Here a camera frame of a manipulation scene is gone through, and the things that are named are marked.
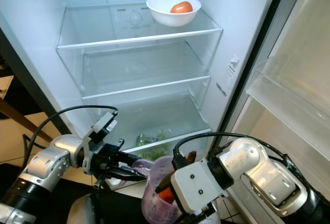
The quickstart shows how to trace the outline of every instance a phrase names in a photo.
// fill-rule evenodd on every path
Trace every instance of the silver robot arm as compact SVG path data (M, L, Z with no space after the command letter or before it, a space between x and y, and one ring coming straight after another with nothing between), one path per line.
M131 165L137 156L120 152L119 146L103 143L103 138L116 125L117 112L107 112L86 136L62 135L50 146L38 152L18 176L0 202L0 223L32 224L39 216L48 198L68 167L82 167L84 173L98 178L100 188L106 178L141 181L145 176L119 162Z
M209 160L176 168L170 187L181 211L191 214L177 223L198 223L214 213L211 202L227 196L225 189L242 175L285 223L330 223L330 203L307 181L270 159L264 147L250 138L236 139L227 152Z
M69 166L78 167L82 139L62 135L38 152L0 203L0 223L34 223Z

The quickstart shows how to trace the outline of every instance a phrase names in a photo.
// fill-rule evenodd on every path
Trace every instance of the purple plastic cup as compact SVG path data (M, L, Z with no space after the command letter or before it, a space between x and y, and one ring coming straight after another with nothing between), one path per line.
M146 177L149 175L150 169L152 165L154 164L153 161L149 161L148 159L138 159L132 164L132 169L138 171L139 173L145 175ZM116 188L122 187L127 183L125 180L121 180L118 185L116 185Z
M174 171L171 161L171 156L161 157L150 169L141 203L143 216L150 224L173 224L182 214L177 206L165 202L155 193L162 179Z

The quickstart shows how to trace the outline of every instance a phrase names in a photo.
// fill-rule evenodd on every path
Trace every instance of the carrot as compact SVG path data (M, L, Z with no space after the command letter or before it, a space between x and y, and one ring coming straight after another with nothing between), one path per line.
M188 153L188 155L186 156L186 160L188 162L188 164L192 164L195 162L195 159L196 159L196 155L197 155L197 152L196 151L192 151L190 153ZM159 197L161 199L163 199L165 202L168 202L170 204L172 204L174 202L174 196L172 194L172 191L169 187L167 187L166 189L162 190L160 193L159 193Z

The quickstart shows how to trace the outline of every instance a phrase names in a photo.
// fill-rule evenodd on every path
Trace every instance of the shelf edge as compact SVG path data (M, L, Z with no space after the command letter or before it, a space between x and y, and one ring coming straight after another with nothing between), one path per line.
M210 75L206 75L206 76L201 76L201 77L196 77L196 78L183 79L181 81L173 81L173 82L168 82L168 83L162 83L162 84L151 85L151 86L142 86L142 87L127 89L127 90L121 90L121 91L100 93L100 94L81 97L81 99L84 100L84 99L99 98L99 97L104 97L104 96L114 95L114 94L119 94L119 93L125 93L125 92L138 91L138 90L144 90L144 89L149 89L149 88L155 88L155 87L161 87L161 86L168 86L168 85L180 84L180 83L185 83L185 82L197 81L197 80L200 80L200 79L206 79L206 78L210 78L210 77L211 77Z
M189 31L189 32L183 32L183 33L148 36L148 37L136 37L136 38L126 38L126 39L110 40L110 41L102 41L102 42L88 42L88 43L80 43L80 44L72 44L72 45L60 45L60 46L57 46L57 49L59 49L59 50L82 49L82 48L86 48L86 47L97 47L97 46L106 46L106 45L113 45L113 44L125 44L125 43L131 43L131 42L143 42L143 41L178 38L178 37L189 37L189 36L195 36L195 35L215 33L215 32L219 32L219 31L222 32L223 29L214 28L214 29L206 29L206 30L199 30L199 31Z
M192 132L192 133L185 134L185 135L179 135L179 136L176 136L176 137L173 137L173 138L170 138L170 139L166 139L166 140L162 140L162 141L158 141L158 142L153 142L151 144L147 144L147 145L144 145L144 146L139 146L139 147L126 149L126 150L123 150L123 152L125 152L125 153L136 152L136 151L139 151L139 150L143 150L143 149L155 147L155 146L158 146L158 145L162 145L162 144L165 144L165 143L169 143L169 142L172 142L172 141L175 141L175 140L181 140L181 139L186 138L188 136L198 135L198 134L207 133L207 132L211 132L211 129L204 129L204 130Z

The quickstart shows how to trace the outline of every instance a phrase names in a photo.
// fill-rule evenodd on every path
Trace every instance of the white bowl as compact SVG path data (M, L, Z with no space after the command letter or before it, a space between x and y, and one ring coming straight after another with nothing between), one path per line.
M192 5L192 11L186 13L171 13L174 5L183 1L188 1ZM198 0L147 0L146 5L149 7L154 19L163 25L178 27L190 23L201 8L201 2Z

